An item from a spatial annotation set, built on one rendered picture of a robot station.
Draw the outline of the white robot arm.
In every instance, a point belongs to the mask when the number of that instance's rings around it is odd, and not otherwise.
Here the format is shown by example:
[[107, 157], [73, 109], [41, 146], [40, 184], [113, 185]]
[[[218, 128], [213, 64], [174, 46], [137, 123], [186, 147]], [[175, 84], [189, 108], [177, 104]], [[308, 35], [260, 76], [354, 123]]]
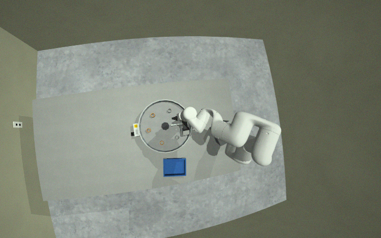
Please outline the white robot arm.
[[[212, 119], [212, 136], [227, 143], [225, 154], [244, 165], [252, 159], [261, 166], [269, 165], [281, 133], [279, 125], [245, 112], [236, 112], [232, 123], [227, 123], [213, 109], [203, 108], [197, 115], [195, 108], [186, 107], [181, 119], [183, 135], [190, 134], [188, 124], [196, 133], [202, 133]], [[256, 137], [250, 135], [253, 125], [259, 127]]]

